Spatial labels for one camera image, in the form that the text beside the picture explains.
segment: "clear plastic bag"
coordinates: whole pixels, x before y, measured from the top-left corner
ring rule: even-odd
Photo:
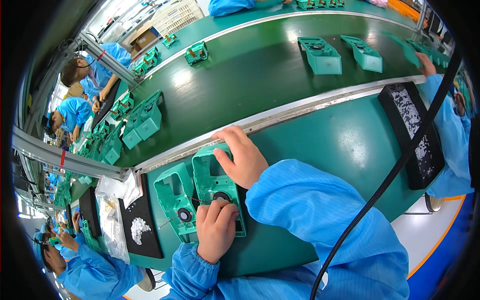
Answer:
[[[125,209],[127,209],[130,204],[144,195],[140,173],[135,173],[133,169],[128,169],[127,174],[125,174],[125,178],[123,179],[123,184],[126,186],[126,191],[122,199],[123,205]]]
[[[100,227],[102,229],[105,246],[110,256],[122,259],[130,263],[127,241],[123,230],[123,221],[120,212],[120,203],[115,196],[119,193],[118,188],[123,183],[111,178],[102,176],[98,181],[95,190],[96,201],[100,212]]]

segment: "red tape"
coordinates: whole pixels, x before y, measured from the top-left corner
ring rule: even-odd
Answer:
[[[102,56],[103,56],[104,54],[105,54],[105,49],[103,49],[102,54],[100,54],[100,55],[98,56],[98,58],[96,59],[96,61],[99,61],[100,58],[102,58]]]
[[[61,153],[60,168],[63,168],[64,162],[65,162],[65,150]]]

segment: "black wire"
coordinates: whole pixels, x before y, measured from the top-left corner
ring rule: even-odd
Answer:
[[[380,196],[382,196],[382,194],[385,192],[388,186],[392,183],[393,179],[397,176],[397,174],[400,172],[400,170],[403,168],[403,166],[407,163],[407,161],[410,159],[412,154],[415,152],[417,145],[423,139],[425,133],[428,130],[428,127],[431,125],[438,110],[440,109],[440,106],[444,101],[444,98],[450,88],[450,85],[455,77],[455,74],[458,71],[458,67],[460,66],[461,61],[462,61],[462,58],[460,56],[460,53],[458,52],[458,49],[455,48],[452,58],[448,64],[448,68],[445,72],[445,76],[442,80],[442,83],[440,84],[440,87],[438,88],[438,91],[435,94],[435,97],[433,98],[432,104],[430,105],[430,108],[427,111],[427,115],[423,119],[422,124],[420,125],[420,128],[415,133],[415,136],[413,137],[412,142],[410,143],[410,146],[408,147],[407,151],[405,151],[402,154],[400,159],[395,163],[394,167],[392,168],[390,173],[388,173],[387,177],[382,182],[380,187],[377,189],[375,194],[373,194],[373,196],[370,198],[367,204],[360,210],[360,212],[355,216],[355,218],[353,218],[352,222],[348,225],[348,227],[342,233],[342,235],[336,242],[335,246],[333,246],[330,254],[328,255],[327,259],[325,260],[322,266],[322,269],[318,273],[317,279],[315,280],[315,283],[312,288],[312,293],[310,294],[310,300],[315,299],[315,295],[317,293],[318,286],[320,285],[320,281],[322,280],[322,277],[325,274],[325,271],[327,270],[328,265],[331,263],[333,257],[335,256],[335,253],[338,251],[343,241],[347,238],[347,236],[354,229],[354,227],[360,222],[360,220],[367,214],[367,212],[373,207],[373,205],[378,201]]]

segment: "hand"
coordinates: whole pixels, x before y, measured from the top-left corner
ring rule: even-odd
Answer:
[[[80,218],[80,213],[74,212],[72,216],[72,223],[73,223],[73,229],[75,229],[75,233],[80,233],[80,225],[78,224],[79,218]]]
[[[93,113],[98,113],[100,110],[100,102],[98,100],[95,100],[95,102],[92,104],[92,112]]]
[[[425,76],[425,78],[428,78],[430,75],[437,74],[437,69],[426,54],[419,52],[415,52],[415,54],[423,64],[424,68],[419,68],[419,71]]]
[[[103,90],[100,91],[100,93],[98,93],[98,98],[100,102],[105,101],[109,92],[110,92],[110,87],[107,85],[106,87],[103,88]]]
[[[73,133],[70,133],[70,140],[72,142],[76,142],[79,134],[80,134],[80,127],[78,127],[78,125],[75,125],[75,129],[73,130]]]
[[[265,157],[240,127],[224,128],[215,132],[212,139],[223,139],[230,147],[233,161],[221,149],[215,149],[213,154],[225,173],[239,186],[245,189],[251,188],[259,180],[262,172],[268,168]]]
[[[238,207],[227,200],[213,200],[197,209],[197,253],[211,264],[227,252],[235,238]]]
[[[72,236],[67,232],[64,231],[62,233],[57,234],[57,238],[61,241],[63,247],[68,249],[72,249],[75,252],[78,252],[78,243],[72,238]]]
[[[463,117],[465,114],[465,98],[461,92],[457,92],[454,96],[456,102],[456,110],[458,114]]]

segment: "white plastic crate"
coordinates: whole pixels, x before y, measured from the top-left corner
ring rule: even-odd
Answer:
[[[195,0],[177,0],[160,8],[150,22],[161,36],[166,36],[203,17],[204,13]]]

